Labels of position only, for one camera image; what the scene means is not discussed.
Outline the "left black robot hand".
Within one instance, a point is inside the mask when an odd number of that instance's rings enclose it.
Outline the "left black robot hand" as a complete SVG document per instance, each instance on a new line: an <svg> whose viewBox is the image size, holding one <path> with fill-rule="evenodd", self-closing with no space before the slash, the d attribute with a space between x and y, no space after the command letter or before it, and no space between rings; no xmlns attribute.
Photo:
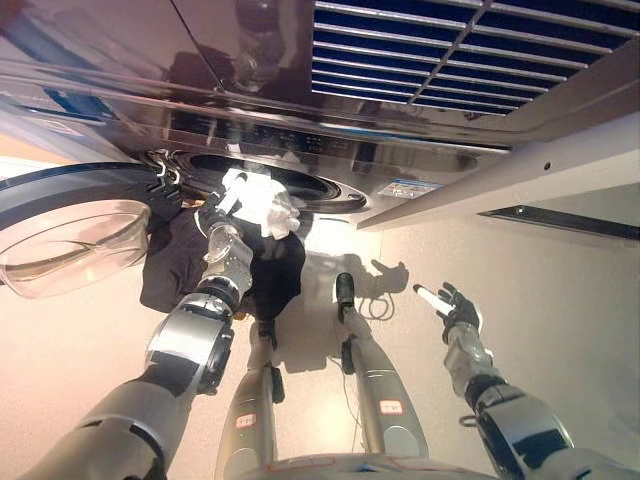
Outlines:
<svg viewBox="0 0 640 480"><path fill-rule="evenodd" d="M222 191L214 190L196 210L194 220L199 231L207 236L218 222L225 222L245 190L248 176L245 172L235 175Z"/></svg>

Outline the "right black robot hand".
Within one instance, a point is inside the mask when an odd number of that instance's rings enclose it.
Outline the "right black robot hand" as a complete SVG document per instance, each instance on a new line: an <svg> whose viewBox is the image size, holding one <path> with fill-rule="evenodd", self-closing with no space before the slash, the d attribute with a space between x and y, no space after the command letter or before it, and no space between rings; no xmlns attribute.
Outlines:
<svg viewBox="0 0 640 480"><path fill-rule="evenodd" d="M413 285L414 292L430 305L439 316L446 330L455 324L468 324L476 329L478 333L483 327L483 317L476 308L459 289L449 282L444 282L436 293L432 292L421 284Z"/></svg>

